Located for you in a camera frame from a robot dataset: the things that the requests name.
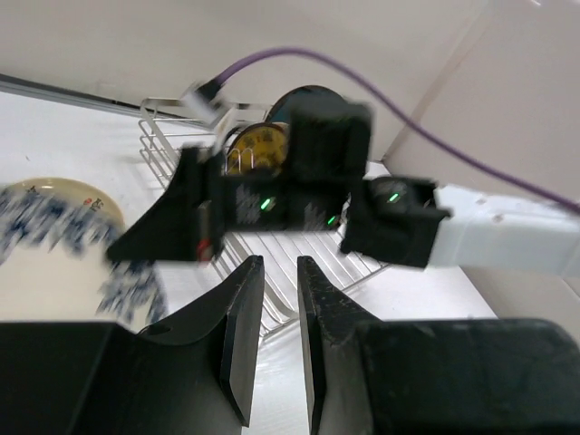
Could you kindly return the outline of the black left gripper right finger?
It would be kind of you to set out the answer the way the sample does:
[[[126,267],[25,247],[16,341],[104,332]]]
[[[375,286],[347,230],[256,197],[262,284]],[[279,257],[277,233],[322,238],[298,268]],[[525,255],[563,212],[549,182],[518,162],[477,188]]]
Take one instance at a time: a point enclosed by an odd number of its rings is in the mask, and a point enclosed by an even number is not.
[[[313,434],[576,434],[579,349],[540,319],[387,322],[297,260]]]

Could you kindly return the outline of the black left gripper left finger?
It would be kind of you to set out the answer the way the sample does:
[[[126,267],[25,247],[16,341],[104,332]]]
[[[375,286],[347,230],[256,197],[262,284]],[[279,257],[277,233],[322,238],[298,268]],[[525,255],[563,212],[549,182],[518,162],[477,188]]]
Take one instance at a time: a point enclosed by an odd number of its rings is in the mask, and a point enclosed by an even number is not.
[[[238,434],[252,408],[261,256],[133,333],[115,323],[1,325],[4,434]]]

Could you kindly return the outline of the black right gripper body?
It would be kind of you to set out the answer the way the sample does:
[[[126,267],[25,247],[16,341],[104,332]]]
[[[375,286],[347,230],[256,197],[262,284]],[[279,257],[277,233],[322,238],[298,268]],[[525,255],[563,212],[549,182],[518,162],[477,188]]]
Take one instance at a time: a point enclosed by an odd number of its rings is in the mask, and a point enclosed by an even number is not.
[[[208,179],[213,232],[330,231],[366,172],[372,110],[359,102],[303,97],[289,110],[280,169]]]

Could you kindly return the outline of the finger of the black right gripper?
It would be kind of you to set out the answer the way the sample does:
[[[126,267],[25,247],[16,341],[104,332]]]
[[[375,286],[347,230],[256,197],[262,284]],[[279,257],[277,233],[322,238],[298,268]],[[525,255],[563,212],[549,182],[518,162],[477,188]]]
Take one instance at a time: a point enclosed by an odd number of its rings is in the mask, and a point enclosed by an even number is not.
[[[186,147],[164,193],[106,255],[113,262],[210,262],[224,235],[222,158]]]

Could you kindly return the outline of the dark teal square plate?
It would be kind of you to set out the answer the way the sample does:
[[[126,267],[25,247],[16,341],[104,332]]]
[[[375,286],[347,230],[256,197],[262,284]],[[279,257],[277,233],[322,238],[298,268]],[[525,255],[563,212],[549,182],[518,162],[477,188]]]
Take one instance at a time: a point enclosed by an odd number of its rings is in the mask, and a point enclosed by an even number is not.
[[[265,121],[291,124],[299,118],[328,118],[345,111],[349,102],[339,93],[321,85],[304,85],[280,97]]]

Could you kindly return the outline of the gold brown patterned plate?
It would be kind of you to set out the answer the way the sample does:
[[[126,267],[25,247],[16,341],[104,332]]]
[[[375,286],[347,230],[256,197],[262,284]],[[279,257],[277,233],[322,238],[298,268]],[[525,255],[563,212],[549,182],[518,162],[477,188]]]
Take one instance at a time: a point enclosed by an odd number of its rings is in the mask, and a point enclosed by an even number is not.
[[[258,122],[234,129],[227,140],[225,172],[247,174],[253,170],[277,173],[287,155],[284,123]]]

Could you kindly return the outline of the blue white floral plate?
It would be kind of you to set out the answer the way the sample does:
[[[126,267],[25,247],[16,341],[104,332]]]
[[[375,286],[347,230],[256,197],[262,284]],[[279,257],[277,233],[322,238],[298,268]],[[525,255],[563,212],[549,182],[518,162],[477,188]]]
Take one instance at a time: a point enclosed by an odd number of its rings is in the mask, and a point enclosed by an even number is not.
[[[2,320],[104,320],[138,332],[167,316],[152,263],[106,257],[124,229],[59,196],[2,189]]]

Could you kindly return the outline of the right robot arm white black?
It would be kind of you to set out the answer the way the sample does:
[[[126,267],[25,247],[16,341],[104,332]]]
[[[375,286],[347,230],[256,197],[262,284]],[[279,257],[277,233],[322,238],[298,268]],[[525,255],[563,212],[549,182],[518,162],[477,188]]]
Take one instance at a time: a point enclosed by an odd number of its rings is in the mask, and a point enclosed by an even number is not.
[[[229,233],[341,229],[342,253],[397,266],[578,276],[577,215],[427,179],[369,179],[371,123],[362,104],[309,94],[290,107],[279,169],[228,175],[219,155],[183,149],[165,193],[108,248],[108,258],[205,262]]]

